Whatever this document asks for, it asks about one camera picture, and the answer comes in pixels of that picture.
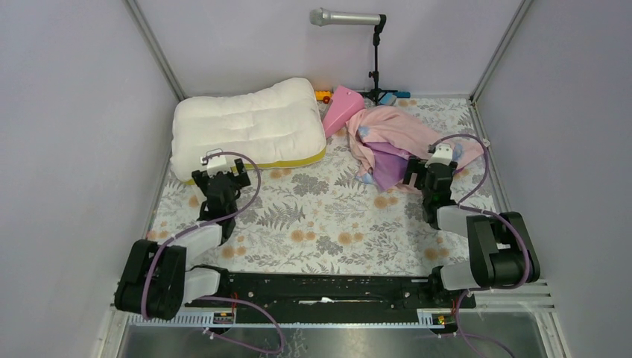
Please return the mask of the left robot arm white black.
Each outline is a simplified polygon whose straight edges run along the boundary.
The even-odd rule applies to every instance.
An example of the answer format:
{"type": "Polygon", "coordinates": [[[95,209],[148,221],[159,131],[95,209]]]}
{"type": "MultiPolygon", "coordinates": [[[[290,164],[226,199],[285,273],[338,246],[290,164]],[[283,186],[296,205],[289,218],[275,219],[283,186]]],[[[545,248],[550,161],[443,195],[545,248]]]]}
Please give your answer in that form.
{"type": "Polygon", "coordinates": [[[144,319],[173,319],[184,303],[203,296],[211,305],[225,305],[230,285],[217,268],[188,269],[191,260],[223,245],[236,226],[236,216],[249,206],[237,206],[241,190],[251,184],[246,165],[253,161],[235,153],[235,168],[215,167],[215,173],[193,171],[194,182],[206,196],[195,225],[163,242],[140,239],[133,243],[114,294],[117,310],[144,319]]]}

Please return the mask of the silver microphone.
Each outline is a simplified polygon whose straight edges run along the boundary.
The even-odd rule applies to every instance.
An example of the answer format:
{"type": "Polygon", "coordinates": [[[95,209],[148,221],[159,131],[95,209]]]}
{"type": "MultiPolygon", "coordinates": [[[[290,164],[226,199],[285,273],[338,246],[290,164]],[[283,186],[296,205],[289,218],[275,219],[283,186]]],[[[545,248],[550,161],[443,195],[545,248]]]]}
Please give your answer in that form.
{"type": "Polygon", "coordinates": [[[312,25],[366,25],[377,26],[385,21],[382,14],[372,13],[348,13],[327,10],[322,7],[309,12],[309,21],[312,25]]]}

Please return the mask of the pink purple Elsa pillowcase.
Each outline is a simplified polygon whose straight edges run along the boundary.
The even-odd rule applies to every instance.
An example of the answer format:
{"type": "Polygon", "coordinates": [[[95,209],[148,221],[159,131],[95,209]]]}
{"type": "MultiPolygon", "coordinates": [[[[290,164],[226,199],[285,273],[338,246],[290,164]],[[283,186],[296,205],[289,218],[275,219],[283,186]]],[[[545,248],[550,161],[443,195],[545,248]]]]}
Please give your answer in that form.
{"type": "Polygon", "coordinates": [[[355,179],[381,192],[414,192],[402,183],[408,159],[429,159],[429,146],[443,137],[410,113],[387,106],[358,111],[347,133],[351,155],[359,161],[355,179]]]}

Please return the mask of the floral table mat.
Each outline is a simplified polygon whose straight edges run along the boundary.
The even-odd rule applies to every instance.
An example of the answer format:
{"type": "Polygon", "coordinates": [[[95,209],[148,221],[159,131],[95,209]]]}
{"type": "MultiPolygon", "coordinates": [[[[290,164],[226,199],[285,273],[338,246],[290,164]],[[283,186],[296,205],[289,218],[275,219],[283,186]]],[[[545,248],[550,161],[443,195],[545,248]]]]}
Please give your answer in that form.
{"type": "MultiPolygon", "coordinates": [[[[396,107],[441,136],[475,134],[466,99],[398,100],[396,107]]],[[[312,166],[262,171],[256,201],[236,219],[221,247],[194,265],[230,271],[425,276],[435,266],[468,259],[464,237],[437,231],[422,220],[422,198],[356,180],[359,164],[346,128],[327,140],[312,166]]],[[[163,241],[191,227],[200,202],[194,189],[168,171],[147,238],[163,241]]]]}

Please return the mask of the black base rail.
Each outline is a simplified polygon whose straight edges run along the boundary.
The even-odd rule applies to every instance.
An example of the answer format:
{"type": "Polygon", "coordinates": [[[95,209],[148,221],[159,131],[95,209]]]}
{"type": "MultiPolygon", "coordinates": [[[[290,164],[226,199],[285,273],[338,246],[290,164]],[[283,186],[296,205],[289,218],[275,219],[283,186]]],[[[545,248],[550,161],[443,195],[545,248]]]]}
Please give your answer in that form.
{"type": "Polygon", "coordinates": [[[239,324],[420,324],[429,310],[450,314],[461,291],[430,277],[271,274],[222,271],[217,293],[195,308],[226,308],[239,324]]]}

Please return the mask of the pink wedge box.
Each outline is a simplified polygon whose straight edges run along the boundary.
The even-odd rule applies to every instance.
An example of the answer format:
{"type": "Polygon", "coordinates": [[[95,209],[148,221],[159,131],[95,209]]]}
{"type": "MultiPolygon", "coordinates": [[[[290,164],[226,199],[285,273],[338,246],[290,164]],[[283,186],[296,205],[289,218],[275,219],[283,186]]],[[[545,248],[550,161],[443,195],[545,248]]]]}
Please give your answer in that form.
{"type": "Polygon", "coordinates": [[[364,108],[364,97],[359,92],[344,86],[337,86],[322,120],[325,137],[330,138],[344,127],[358,111],[364,108]]]}

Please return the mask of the small light blue block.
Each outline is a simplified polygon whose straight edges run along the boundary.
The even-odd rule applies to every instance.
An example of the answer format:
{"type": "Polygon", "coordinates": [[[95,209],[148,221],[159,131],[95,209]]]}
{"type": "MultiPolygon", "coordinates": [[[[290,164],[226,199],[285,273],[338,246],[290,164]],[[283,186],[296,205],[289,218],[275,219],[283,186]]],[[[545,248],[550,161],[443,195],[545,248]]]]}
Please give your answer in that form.
{"type": "Polygon", "coordinates": [[[395,103],[396,100],[397,100],[397,97],[392,92],[388,92],[388,93],[385,93],[379,99],[379,105],[381,105],[381,106],[392,106],[395,103]]]}

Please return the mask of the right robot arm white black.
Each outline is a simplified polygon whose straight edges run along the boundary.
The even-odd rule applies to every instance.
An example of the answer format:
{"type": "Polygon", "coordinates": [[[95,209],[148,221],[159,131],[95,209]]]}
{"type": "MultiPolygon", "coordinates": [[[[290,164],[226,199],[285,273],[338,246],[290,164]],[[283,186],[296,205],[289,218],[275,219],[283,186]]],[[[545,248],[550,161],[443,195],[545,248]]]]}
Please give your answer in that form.
{"type": "Polygon", "coordinates": [[[523,217],[457,204],[452,198],[456,163],[411,157],[403,182],[421,191],[423,220],[467,240],[469,258],[433,268],[427,295],[446,307],[464,289],[512,289],[540,278],[540,264],[523,217]]]}

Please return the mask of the orange yellow toy wagon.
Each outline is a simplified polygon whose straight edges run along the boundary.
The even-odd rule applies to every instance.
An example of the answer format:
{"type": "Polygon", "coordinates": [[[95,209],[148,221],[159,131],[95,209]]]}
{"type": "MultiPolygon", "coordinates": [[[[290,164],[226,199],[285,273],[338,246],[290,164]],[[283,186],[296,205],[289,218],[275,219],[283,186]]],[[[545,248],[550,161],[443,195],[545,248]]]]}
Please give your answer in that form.
{"type": "Polygon", "coordinates": [[[324,104],[328,104],[331,101],[332,95],[333,95],[332,91],[328,91],[328,90],[315,91],[316,100],[324,104]]]}

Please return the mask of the white pillow yellow edge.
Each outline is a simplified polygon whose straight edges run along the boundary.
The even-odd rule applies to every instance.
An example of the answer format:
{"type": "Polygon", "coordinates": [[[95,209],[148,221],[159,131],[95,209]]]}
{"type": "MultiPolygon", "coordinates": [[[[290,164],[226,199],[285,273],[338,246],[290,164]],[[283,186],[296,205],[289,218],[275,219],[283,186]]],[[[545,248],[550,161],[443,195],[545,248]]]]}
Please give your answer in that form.
{"type": "Polygon", "coordinates": [[[172,136],[171,169],[182,182],[215,149],[244,154],[262,168],[294,168],[322,160],[327,146],[305,78],[245,95],[187,98],[174,111],[172,136]]]}

